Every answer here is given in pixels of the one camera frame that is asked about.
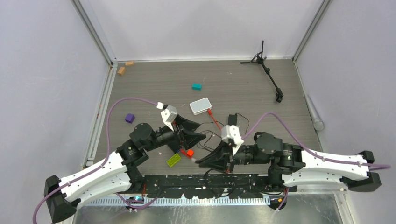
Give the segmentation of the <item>white box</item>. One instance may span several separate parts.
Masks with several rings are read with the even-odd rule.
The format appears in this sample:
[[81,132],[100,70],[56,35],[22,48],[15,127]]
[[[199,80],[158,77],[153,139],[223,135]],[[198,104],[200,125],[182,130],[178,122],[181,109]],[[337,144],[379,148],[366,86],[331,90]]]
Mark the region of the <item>white box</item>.
[[202,98],[191,102],[189,106],[194,115],[199,115],[212,109],[212,104],[208,98]]

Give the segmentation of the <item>black network switch box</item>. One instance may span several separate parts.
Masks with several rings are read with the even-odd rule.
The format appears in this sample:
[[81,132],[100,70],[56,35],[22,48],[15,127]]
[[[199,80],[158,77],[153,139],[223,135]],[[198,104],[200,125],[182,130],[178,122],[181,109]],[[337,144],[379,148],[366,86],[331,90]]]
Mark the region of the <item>black network switch box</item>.
[[171,151],[176,154],[180,151],[180,145],[177,142],[170,142],[167,146],[171,149]]

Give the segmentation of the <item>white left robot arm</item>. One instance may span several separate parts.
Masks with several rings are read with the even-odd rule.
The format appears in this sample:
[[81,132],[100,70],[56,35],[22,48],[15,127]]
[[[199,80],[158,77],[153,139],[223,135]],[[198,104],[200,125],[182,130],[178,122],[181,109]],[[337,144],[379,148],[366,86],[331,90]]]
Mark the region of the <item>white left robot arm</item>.
[[148,123],[137,124],[129,139],[109,156],[92,166],[70,176],[56,175],[45,181],[44,196],[53,223],[62,222],[88,202],[112,193],[142,190],[144,178],[138,166],[145,162],[148,152],[168,146],[175,153],[189,150],[206,136],[197,133],[200,124],[179,115],[167,126],[157,131]]

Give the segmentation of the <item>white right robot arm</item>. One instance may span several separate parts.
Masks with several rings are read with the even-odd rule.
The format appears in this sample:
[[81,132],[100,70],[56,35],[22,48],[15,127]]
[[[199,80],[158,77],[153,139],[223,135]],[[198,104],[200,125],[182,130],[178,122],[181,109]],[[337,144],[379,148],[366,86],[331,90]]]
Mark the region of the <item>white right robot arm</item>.
[[256,132],[254,141],[253,145],[241,145],[236,153],[232,140],[222,141],[196,163],[223,173],[231,173],[235,165],[268,164],[265,185],[275,192],[306,184],[344,184],[350,191],[373,192],[382,184],[379,174],[364,165],[374,163],[370,151],[346,156],[346,163],[336,163],[335,154],[308,153],[266,132]]

